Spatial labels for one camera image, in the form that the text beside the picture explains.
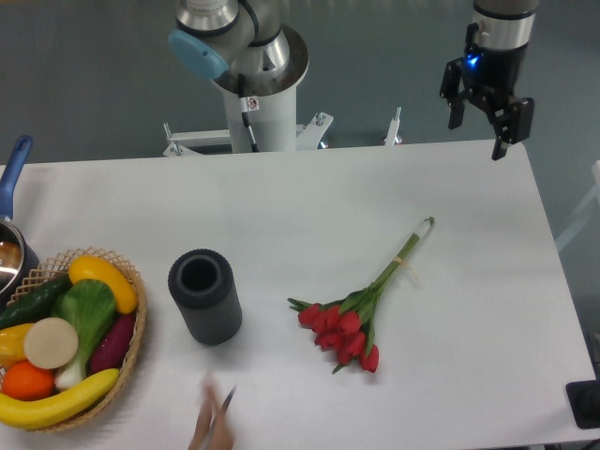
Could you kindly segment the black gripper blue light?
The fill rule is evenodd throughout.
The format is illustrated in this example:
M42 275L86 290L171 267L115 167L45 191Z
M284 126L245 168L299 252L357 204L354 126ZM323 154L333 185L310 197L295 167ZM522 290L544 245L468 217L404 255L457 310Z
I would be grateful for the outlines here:
M487 114L494 114L492 126L496 140L491 158L499 160L507 154L508 147L528 139L531 135L534 99L509 98L514 95L526 55L526 46L509 50L494 50L473 44L464 59L457 58L445 66L440 87L440 97L449 109L448 128L462 125L465 101Z

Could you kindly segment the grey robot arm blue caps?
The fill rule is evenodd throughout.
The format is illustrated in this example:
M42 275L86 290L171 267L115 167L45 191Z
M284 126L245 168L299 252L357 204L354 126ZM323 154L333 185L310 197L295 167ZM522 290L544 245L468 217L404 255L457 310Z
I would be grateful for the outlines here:
M495 160L531 134L534 101L514 89L537 8L535 1L473 2L463 54L444 68L439 95L449 107L449 128L461 126L465 106L472 104L493 128ZM181 155L186 143L223 140L235 153L323 147L332 116L319 112L305 126L296 122L296 88L308 71L308 49L282 23L278 2L180 1L175 22L169 48L220 90L228 130L169 134L170 150Z

